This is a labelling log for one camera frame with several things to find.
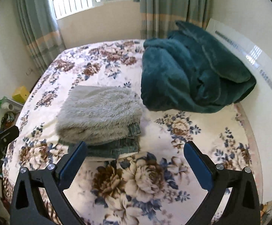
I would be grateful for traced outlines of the white headboard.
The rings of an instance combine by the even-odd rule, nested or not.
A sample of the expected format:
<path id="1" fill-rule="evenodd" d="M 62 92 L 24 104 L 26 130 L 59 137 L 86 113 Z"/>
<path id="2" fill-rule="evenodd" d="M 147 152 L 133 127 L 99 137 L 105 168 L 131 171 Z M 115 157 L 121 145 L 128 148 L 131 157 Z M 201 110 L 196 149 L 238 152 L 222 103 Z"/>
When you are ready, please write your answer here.
<path id="1" fill-rule="evenodd" d="M 261 200 L 272 201 L 272 59 L 250 39 L 217 20 L 210 19 L 206 30 L 242 60 L 257 81 L 241 106 L 257 145 Z"/>

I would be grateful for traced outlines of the left green curtain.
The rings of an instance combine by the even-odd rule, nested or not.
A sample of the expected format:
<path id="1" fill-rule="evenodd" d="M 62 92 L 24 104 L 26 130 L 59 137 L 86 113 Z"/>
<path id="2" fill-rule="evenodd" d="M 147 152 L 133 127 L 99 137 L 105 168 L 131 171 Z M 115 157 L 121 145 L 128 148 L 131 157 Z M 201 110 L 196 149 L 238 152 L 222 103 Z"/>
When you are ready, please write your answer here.
<path id="1" fill-rule="evenodd" d="M 17 20 L 36 69 L 44 73 L 66 47 L 50 0 L 15 0 Z"/>

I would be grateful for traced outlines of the grey fluffy pants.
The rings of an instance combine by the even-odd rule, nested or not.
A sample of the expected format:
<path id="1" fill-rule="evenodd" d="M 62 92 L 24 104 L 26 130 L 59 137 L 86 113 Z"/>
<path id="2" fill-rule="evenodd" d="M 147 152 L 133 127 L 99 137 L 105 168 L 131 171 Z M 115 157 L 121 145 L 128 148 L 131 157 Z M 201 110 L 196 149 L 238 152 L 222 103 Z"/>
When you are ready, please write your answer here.
<path id="1" fill-rule="evenodd" d="M 57 116 L 56 133 L 67 142 L 101 145 L 138 136 L 142 113 L 129 88 L 78 85 Z"/>

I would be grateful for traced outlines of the yellow box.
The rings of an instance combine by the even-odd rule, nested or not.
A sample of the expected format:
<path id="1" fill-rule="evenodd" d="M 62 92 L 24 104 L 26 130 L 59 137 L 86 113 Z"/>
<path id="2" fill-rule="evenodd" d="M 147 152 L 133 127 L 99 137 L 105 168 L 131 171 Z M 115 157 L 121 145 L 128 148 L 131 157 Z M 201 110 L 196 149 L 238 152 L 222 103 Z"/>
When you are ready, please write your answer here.
<path id="1" fill-rule="evenodd" d="M 12 94 L 12 99 L 18 103 L 25 104 L 30 92 L 27 90 L 25 86 L 18 87 Z"/>

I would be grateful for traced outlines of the folded green denim jeans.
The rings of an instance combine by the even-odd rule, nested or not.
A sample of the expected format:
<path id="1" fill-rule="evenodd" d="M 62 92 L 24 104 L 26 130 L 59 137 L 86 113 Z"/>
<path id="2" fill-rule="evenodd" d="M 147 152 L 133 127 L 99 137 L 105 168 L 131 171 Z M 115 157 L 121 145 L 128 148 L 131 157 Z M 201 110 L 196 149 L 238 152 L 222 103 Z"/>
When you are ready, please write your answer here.
<path id="1" fill-rule="evenodd" d="M 139 151 L 141 122 L 65 121 L 56 124 L 56 132 L 67 145 L 86 143 L 87 157 L 117 159 Z"/>

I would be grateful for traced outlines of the white plastic pipe fitting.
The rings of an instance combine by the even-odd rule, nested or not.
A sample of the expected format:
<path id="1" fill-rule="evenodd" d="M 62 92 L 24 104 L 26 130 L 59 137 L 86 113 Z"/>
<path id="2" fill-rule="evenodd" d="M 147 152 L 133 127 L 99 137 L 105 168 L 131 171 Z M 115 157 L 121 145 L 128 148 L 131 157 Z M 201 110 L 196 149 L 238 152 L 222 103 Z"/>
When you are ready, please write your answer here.
<path id="1" fill-rule="evenodd" d="M 9 98 L 5 98 L 5 99 L 2 99 L 0 108 L 3 110 L 11 111 L 13 113 L 19 113 L 22 110 L 23 106 L 24 105 L 21 103 L 18 103 Z"/>

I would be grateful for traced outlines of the green curtain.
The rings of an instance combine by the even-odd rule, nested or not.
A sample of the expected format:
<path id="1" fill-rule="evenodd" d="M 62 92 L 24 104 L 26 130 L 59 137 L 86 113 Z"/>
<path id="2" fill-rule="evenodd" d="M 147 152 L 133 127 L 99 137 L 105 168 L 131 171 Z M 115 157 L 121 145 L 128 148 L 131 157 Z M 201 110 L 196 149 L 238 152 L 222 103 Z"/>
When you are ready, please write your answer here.
<path id="1" fill-rule="evenodd" d="M 36 69 L 44 73 L 66 47 L 50 0 L 15 0 L 17 20 Z"/>
<path id="2" fill-rule="evenodd" d="M 141 38 L 165 38 L 178 20 L 206 28 L 211 0 L 140 0 Z"/>

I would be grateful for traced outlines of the dark green plush blanket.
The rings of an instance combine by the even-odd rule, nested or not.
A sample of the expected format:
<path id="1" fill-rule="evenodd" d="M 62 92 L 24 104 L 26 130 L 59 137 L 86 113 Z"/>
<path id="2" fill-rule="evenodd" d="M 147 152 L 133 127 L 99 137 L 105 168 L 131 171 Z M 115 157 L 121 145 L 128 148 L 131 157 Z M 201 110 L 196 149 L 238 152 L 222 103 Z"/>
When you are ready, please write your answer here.
<path id="1" fill-rule="evenodd" d="M 204 29 L 176 25 L 143 44 L 141 98 L 150 111 L 216 113 L 252 92 L 257 81 L 238 57 Z"/>

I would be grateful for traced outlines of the right green curtain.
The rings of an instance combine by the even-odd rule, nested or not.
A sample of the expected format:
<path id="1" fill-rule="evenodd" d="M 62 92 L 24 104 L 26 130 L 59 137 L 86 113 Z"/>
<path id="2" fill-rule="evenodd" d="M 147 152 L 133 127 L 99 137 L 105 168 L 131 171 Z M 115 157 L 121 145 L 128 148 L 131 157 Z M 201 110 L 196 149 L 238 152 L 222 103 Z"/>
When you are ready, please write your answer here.
<path id="1" fill-rule="evenodd" d="M 141 38 L 165 38 L 178 20 L 206 28 L 211 0 L 140 0 Z"/>

